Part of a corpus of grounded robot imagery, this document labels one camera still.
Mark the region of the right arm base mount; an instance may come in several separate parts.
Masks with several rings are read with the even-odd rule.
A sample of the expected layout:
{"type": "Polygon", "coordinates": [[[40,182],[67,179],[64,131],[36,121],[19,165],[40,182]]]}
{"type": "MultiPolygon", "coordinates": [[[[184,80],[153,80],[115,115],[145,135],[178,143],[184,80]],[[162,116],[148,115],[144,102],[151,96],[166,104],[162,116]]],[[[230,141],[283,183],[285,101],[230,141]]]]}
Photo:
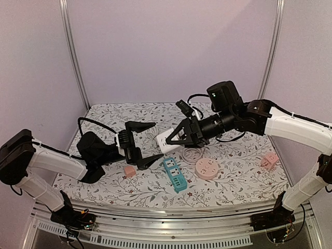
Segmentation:
{"type": "MultiPolygon", "coordinates": [[[[272,211],[258,213],[250,216],[250,226],[254,231],[261,231],[278,226],[290,225],[295,221],[294,212],[282,207],[282,199],[286,191],[283,191],[274,204],[272,211]]],[[[284,227],[267,233],[272,243],[282,243],[289,235],[289,229],[284,227]]]]}

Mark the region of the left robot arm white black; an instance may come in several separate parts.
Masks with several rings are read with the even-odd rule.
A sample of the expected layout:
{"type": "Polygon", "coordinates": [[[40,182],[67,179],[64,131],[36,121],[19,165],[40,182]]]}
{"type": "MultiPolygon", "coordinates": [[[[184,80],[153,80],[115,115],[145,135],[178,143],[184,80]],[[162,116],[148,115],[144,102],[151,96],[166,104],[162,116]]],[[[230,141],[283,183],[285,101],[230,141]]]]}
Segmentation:
{"type": "Polygon", "coordinates": [[[51,187],[31,169],[64,174],[86,184],[94,184],[105,175],[104,165],[121,160],[139,170],[146,170],[163,154],[144,158],[141,149],[135,145],[133,133],[154,126],[154,122],[128,121],[125,129],[115,133],[112,144],[106,144],[92,131],[82,133],[77,143],[79,156],[43,144],[33,138],[30,130],[23,129],[1,147],[1,182],[17,186],[56,212],[66,225],[73,225],[77,214],[67,195],[51,187]]]}

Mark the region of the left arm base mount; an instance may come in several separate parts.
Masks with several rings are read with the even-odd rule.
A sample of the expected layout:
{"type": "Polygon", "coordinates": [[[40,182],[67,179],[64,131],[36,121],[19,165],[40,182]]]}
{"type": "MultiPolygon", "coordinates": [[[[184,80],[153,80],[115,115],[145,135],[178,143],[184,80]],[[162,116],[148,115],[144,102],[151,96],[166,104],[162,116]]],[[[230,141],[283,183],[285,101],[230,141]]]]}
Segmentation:
{"type": "Polygon", "coordinates": [[[60,194],[64,199],[64,207],[58,211],[52,211],[50,220],[71,229],[91,230],[95,226],[96,215],[90,213],[89,209],[74,210],[67,194],[62,190],[60,190],[60,194]]]}

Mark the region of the teal power strip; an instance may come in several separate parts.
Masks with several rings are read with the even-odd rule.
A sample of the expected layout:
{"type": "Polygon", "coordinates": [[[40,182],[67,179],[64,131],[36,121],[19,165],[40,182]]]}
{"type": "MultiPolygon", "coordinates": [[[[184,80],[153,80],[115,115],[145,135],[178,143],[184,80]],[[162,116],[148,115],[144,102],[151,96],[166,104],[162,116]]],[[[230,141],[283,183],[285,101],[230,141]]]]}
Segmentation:
{"type": "Polygon", "coordinates": [[[174,187],[174,191],[179,193],[187,189],[187,181],[180,171],[178,164],[174,158],[166,158],[163,160],[164,169],[174,187]]]}

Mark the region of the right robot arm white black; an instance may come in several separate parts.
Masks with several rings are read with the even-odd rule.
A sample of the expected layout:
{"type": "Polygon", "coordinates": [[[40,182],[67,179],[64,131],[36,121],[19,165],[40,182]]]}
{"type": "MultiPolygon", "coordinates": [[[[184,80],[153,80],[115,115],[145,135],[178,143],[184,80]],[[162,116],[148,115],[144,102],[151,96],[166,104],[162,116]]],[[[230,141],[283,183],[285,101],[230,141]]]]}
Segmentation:
{"type": "Polygon", "coordinates": [[[279,226],[303,202],[331,184],[331,125],[286,111],[269,100],[243,102],[232,81],[207,88],[214,115],[198,120],[193,109],[180,100],[176,106],[186,116],[167,137],[169,145],[201,148],[209,140],[230,130],[276,136],[304,144],[321,154],[312,171],[296,185],[280,194],[268,215],[279,226]]]}

